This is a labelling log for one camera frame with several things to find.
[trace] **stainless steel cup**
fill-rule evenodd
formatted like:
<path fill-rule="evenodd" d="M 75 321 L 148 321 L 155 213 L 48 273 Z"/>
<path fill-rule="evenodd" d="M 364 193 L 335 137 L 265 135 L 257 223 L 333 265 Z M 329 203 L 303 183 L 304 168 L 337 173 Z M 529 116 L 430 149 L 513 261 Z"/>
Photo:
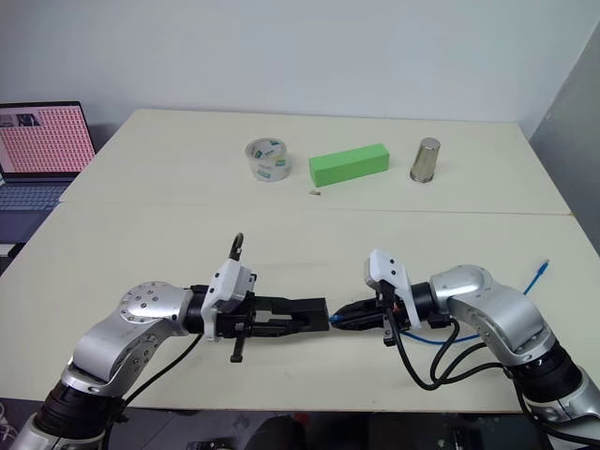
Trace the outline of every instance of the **stainless steel cup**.
<path fill-rule="evenodd" d="M 425 138 L 419 145 L 419 151 L 411 168 L 411 178 L 419 183 L 428 183 L 433 179 L 435 163 L 440 153 L 440 141 Z"/>

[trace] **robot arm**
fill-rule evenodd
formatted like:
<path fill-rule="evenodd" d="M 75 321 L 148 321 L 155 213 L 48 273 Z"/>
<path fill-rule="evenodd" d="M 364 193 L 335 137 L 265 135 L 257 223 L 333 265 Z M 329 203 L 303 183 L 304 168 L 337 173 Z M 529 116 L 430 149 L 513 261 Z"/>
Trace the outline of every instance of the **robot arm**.
<path fill-rule="evenodd" d="M 254 294 L 256 274 L 239 262 L 242 242 L 240 233 L 230 258 L 208 286 L 184 289 L 152 281 L 126 292 L 116 310 L 77 343 L 60 381 L 11 448 L 98 450 L 105 430 L 128 404 L 123 395 L 166 338 L 188 334 L 205 334 L 208 340 L 235 338 L 231 360 L 241 362 L 246 338 L 328 330 L 324 298 L 288 300 Z M 258 310 L 290 319 L 256 322 Z"/>
<path fill-rule="evenodd" d="M 521 292 L 497 283 L 487 270 L 474 265 L 460 265 L 429 282 L 411 285 L 404 266 L 381 250 L 369 255 L 365 280 L 377 297 L 343 307 L 332 317 L 333 326 L 352 330 L 382 326 L 385 344 L 396 345 L 392 336 L 399 339 L 399 334 L 391 332 L 392 326 L 406 330 L 417 321 L 428 321 L 439 327 L 452 319 L 467 323 L 522 393 L 526 413 L 561 431 L 570 431 L 585 419 L 592 422 L 592 436 L 600 437 L 600 391 Z"/>

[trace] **clear packing tape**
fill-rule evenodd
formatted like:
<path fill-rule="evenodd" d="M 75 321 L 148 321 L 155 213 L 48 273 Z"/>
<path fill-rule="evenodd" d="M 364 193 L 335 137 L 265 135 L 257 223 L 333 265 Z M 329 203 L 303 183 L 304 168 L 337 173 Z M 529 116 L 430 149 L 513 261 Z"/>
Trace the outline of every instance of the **clear packing tape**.
<path fill-rule="evenodd" d="M 283 141 L 261 138 L 249 143 L 245 150 L 252 174 L 267 183 L 279 181 L 290 174 L 292 165 Z"/>

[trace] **green foam block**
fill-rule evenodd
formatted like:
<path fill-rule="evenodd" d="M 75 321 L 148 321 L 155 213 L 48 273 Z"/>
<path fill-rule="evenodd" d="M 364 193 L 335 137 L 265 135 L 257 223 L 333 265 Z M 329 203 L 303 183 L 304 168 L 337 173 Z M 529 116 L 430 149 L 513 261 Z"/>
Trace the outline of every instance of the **green foam block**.
<path fill-rule="evenodd" d="M 387 171 L 390 153 L 382 143 L 308 159 L 310 177 L 317 188 Z"/>

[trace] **blue cable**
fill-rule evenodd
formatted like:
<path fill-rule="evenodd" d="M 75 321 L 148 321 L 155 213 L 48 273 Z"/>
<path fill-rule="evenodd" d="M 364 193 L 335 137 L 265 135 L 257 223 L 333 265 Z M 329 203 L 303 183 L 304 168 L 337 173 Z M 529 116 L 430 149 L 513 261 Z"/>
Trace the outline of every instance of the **blue cable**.
<path fill-rule="evenodd" d="M 525 288 L 525 291 L 523 291 L 524 295 L 527 295 L 529 293 L 529 291 L 532 289 L 533 285 L 535 285 L 535 283 L 537 282 L 537 280 L 544 275 L 544 272 L 546 272 L 546 269 L 548 269 L 548 265 L 550 264 L 550 260 L 545 260 L 542 265 L 540 265 L 539 269 L 537 269 L 537 272 L 535 273 L 535 277 L 533 277 L 532 282 L 529 283 L 529 286 L 527 286 L 527 288 Z M 330 322 L 334 323 L 339 321 L 341 318 L 338 315 L 334 315 L 331 317 Z M 445 344 L 445 340 L 431 340 L 431 339 L 426 339 L 424 337 L 420 337 L 417 335 L 414 335 L 413 333 L 409 333 L 408 331 L 402 331 L 401 332 L 404 336 L 414 339 L 414 340 L 418 340 L 419 342 L 423 342 L 425 344 L 430 344 L 430 345 L 443 345 Z M 454 343 L 456 344 L 457 342 L 464 342 L 465 340 L 472 340 L 472 339 L 477 339 L 479 338 L 479 335 L 470 335 L 470 336 L 465 336 L 465 337 L 459 337 L 458 339 L 456 339 L 454 341 Z"/>

